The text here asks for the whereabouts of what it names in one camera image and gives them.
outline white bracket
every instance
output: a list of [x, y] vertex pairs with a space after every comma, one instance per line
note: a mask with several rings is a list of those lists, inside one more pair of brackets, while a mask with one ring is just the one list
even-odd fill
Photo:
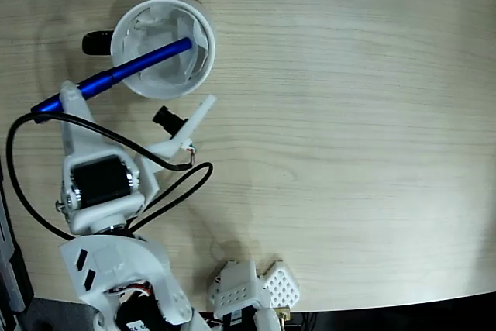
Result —
[[[179, 149], [191, 145], [191, 135], [196, 127], [199, 126], [209, 109], [214, 105], [215, 100], [216, 98], [214, 95], [209, 95], [174, 137], [161, 143], [149, 145], [146, 148], [164, 160], [169, 161]], [[160, 190], [155, 173], [162, 171], [163, 168], [140, 154], [136, 155], [134, 161], [140, 170], [139, 189], [145, 195], [144, 207], [146, 207]]]

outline black floor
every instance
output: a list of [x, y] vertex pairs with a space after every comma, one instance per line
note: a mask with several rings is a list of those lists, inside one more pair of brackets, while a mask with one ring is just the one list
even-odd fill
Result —
[[[306, 327], [302, 331], [495, 329], [494, 305], [496, 293], [409, 306], [320, 312], [315, 328]], [[21, 322], [26, 331], [88, 331], [93, 330], [94, 314], [87, 305], [36, 298]], [[294, 314], [290, 325], [301, 324], [301, 318], [302, 314]], [[300, 331], [290, 325], [287, 331]]]

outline white cup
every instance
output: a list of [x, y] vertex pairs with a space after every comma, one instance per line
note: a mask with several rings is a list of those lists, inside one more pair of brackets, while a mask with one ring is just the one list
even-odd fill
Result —
[[[164, 69], [162, 70], [162, 72], [165, 72], [163, 74], [151, 74], [152, 72], [155, 72], [152, 71], [154, 67], [150, 67], [149, 69], [147, 69], [149, 71], [143, 71], [141, 73], [134, 74], [123, 80], [124, 84], [138, 95], [142, 95], [147, 98], [158, 98], [167, 100], [171, 98], [181, 97], [191, 91], [194, 91], [197, 87], [200, 86], [200, 84], [205, 81], [214, 64], [215, 29], [211, 17], [208, 15], [208, 12], [200, 3], [194, 0], [148, 0], [146, 2], [140, 3], [130, 9], [119, 20], [113, 32], [100, 31], [89, 33], [87, 36], [85, 36], [83, 39], [83, 51], [86, 54], [92, 55], [110, 54], [112, 56], [113, 65], [119, 66], [120, 64], [124, 64], [125, 62], [138, 57], [140, 54], [145, 54], [150, 50], [149, 48], [149, 50], [140, 53], [140, 47], [142, 47], [140, 46], [141, 43], [143, 45], [145, 43], [149, 45], [155, 45], [154, 49], [162, 47], [167, 43], [161, 43], [160, 38], [155, 38], [154, 40], [138, 40], [136, 38], [132, 38], [129, 32], [130, 27], [132, 27], [133, 24], [136, 25], [136, 23], [139, 22], [137, 20], [139, 20], [139, 17], [145, 14], [144, 12], [149, 12], [150, 9], [160, 9], [161, 6], [164, 6], [164, 8], [173, 7], [174, 9], [178, 10], [177, 13], [187, 14], [188, 16], [192, 17], [192, 22], [195, 22], [195, 25], [197, 25], [197, 27], [198, 25], [200, 26], [202, 40], [205, 41], [206, 37], [205, 43], [208, 46], [206, 48], [207, 52], [202, 49], [202, 53], [198, 53], [198, 49], [200, 47], [195, 41], [192, 40], [194, 47], [189, 53], [193, 54], [187, 57], [193, 56], [192, 58], [201, 60], [192, 60], [188, 62], [190, 67], [196, 66], [198, 69], [196, 71], [192, 71], [191, 75], [188, 74], [187, 71], [185, 71], [185, 79], [183, 81], [178, 82], [177, 78], [174, 77], [173, 79], [172, 76], [170, 76], [170, 79], [167, 79], [167, 70]], [[155, 27], [157, 25], [160, 26], [161, 21], [159, 20], [158, 22], [159, 23], [155, 23], [155, 25], [151, 27]], [[164, 61], [163, 63], [160, 63], [156, 66], [159, 67], [159, 65], [165, 63], [175, 64], [179, 61], [178, 58], [186, 58], [184, 56], [186, 56], [187, 52], [183, 53], [183, 56], [178, 56], [176, 60], [171, 59], [169, 61]]]

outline perforated white part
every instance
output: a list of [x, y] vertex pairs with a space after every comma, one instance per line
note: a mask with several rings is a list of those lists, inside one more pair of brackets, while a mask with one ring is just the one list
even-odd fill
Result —
[[270, 306], [294, 307], [300, 300], [298, 282], [283, 261], [276, 261], [263, 276], [264, 287], [270, 291]]
[[215, 294], [214, 317], [253, 306], [255, 309], [269, 308], [269, 291], [257, 277], [257, 269], [252, 260], [226, 266], [220, 273], [220, 289]]

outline white plastic cup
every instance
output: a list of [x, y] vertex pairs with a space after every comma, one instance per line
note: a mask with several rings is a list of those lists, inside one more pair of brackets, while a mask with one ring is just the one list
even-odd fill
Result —
[[[89, 33], [83, 39], [83, 51], [86, 54], [109, 54], [112, 56], [112, 63], [114, 66], [119, 66], [124, 64], [130, 58], [125, 57], [125, 51], [123, 50], [123, 41], [128, 34], [129, 27], [135, 18], [142, 12], [146, 11], [152, 5], [169, 5], [177, 7], [178, 9], [185, 10], [191, 13], [200, 23], [203, 31], [207, 37], [208, 41], [208, 54], [201, 67], [200, 71], [195, 74], [195, 76], [190, 77], [185, 83], [182, 84], [171, 84], [167, 82], [167, 77], [161, 77], [160, 80], [146, 80], [140, 79], [137, 74], [134, 74], [123, 80], [124, 84], [127, 85], [132, 91], [138, 95], [142, 95], [147, 98], [157, 98], [161, 100], [168, 100], [172, 98], [178, 98], [187, 95], [191, 91], [198, 88], [207, 78], [215, 59], [215, 29], [213, 26], [212, 19], [206, 9], [198, 2], [194, 0], [148, 0], [146, 2], [140, 3], [130, 9], [117, 23], [113, 33], [111, 32], [93, 32]], [[112, 36], [110, 40], [110, 51], [108, 52], [108, 46], [105, 46], [105, 35], [107, 37]], [[85, 49], [86, 45], [90, 44], [91, 48]]]

